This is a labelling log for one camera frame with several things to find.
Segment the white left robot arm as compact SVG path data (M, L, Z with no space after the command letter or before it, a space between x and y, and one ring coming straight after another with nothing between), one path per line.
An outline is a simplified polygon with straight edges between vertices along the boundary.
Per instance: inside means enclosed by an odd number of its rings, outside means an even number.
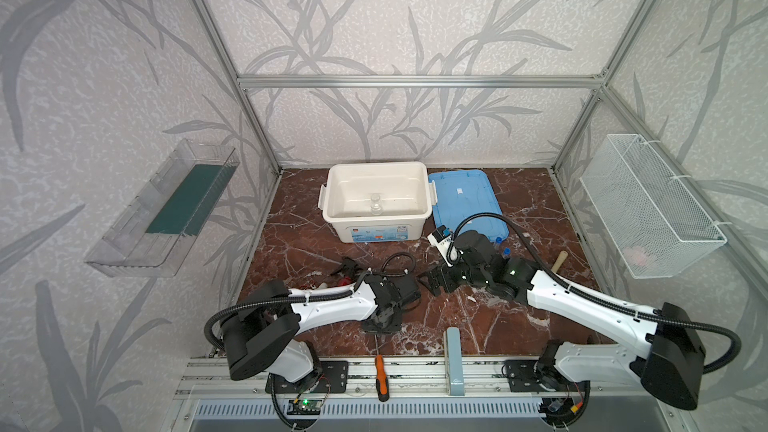
M205 339L226 354L230 379L266 372L303 390L323 375L314 348L296 339L310 330L359 322L376 335L401 330L405 309L419 301L417 280L366 272L352 284L324 289L289 288L273 280L245 301L214 313L203 326Z

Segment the blue plastic bin lid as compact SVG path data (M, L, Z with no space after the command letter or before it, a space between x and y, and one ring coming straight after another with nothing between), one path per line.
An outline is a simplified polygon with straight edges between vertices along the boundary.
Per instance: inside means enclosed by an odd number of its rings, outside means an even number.
M481 170L433 172L428 175L435 184L437 204L433 219L437 228L453 231L463 220L481 213L502 213L487 174Z

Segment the white plastic storage bin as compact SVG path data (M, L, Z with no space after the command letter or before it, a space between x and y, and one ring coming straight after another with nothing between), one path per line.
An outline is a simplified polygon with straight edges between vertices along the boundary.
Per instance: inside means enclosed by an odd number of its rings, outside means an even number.
M343 243L417 240L437 203L421 162L335 165L318 197L323 219Z

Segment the clear glass flask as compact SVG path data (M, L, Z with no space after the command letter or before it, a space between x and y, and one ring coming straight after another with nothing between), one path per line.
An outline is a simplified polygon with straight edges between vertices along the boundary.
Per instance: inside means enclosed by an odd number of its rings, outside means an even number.
M379 194L372 194L370 196L370 212L373 216L380 216L383 214L383 206Z

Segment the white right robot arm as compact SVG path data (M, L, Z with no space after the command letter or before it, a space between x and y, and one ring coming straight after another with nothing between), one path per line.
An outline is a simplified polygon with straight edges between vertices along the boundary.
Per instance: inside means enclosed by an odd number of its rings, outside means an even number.
M741 352L736 332L694 322L672 303L660 308L634 304L565 279L505 216L500 221L529 255L503 256L485 235L468 229L480 217L471 215L454 230L441 226L429 235L445 262L419 280L434 296L471 286L565 317L609 338L607 344L591 345L550 341L534 368L536 380L546 389L591 382L639 385L669 406L694 410L703 376L725 368Z

